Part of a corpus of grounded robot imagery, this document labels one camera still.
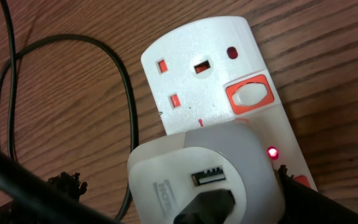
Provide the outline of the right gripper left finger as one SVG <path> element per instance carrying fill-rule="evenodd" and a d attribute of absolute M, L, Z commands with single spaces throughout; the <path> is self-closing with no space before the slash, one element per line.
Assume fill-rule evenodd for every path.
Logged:
<path fill-rule="evenodd" d="M 79 202 L 80 196 L 87 191 L 88 184 L 79 181 L 80 173 L 70 175 L 62 172 L 56 177 L 51 177 L 46 184 L 51 188 Z M 50 221 L 38 216 L 32 210 L 27 209 L 19 202 L 11 201 L 0 207 L 0 224 L 49 224 Z"/>

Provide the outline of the white charger plug adapter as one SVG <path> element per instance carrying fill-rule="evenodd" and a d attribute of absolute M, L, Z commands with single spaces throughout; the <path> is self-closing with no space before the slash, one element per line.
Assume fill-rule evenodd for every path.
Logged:
<path fill-rule="evenodd" d="M 142 223 L 278 223 L 285 213 L 272 162 L 244 121 L 142 144 L 127 170 Z"/>

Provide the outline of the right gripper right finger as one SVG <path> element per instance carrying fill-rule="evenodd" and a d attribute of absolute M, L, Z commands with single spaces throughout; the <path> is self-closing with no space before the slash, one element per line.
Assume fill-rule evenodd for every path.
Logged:
<path fill-rule="evenodd" d="M 358 224 L 358 213 L 325 197 L 287 175 L 281 165 L 278 176 L 285 197 L 285 213 L 279 224 Z"/>

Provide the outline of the white power strip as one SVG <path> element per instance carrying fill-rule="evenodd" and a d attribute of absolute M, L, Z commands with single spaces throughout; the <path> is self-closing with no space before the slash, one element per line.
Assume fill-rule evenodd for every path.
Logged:
<path fill-rule="evenodd" d="M 141 63 L 167 134 L 234 119 L 262 136 L 278 167 L 316 188 L 247 20 L 200 19 L 161 36 Z"/>

